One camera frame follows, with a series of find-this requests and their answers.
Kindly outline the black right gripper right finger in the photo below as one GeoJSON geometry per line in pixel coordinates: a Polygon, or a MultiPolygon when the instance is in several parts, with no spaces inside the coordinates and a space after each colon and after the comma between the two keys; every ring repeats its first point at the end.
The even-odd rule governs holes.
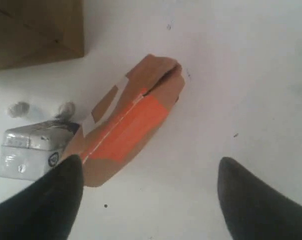
{"type": "Polygon", "coordinates": [[[231,157],[219,163],[217,193],[234,240],[302,240],[302,206],[231,157]]]}

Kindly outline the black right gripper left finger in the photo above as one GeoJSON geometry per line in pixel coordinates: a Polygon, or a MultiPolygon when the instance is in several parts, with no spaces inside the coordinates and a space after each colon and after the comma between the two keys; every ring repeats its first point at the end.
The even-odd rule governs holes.
{"type": "Polygon", "coordinates": [[[82,161],[71,155],[0,203],[0,240],[65,240],[83,195],[82,161]]]}

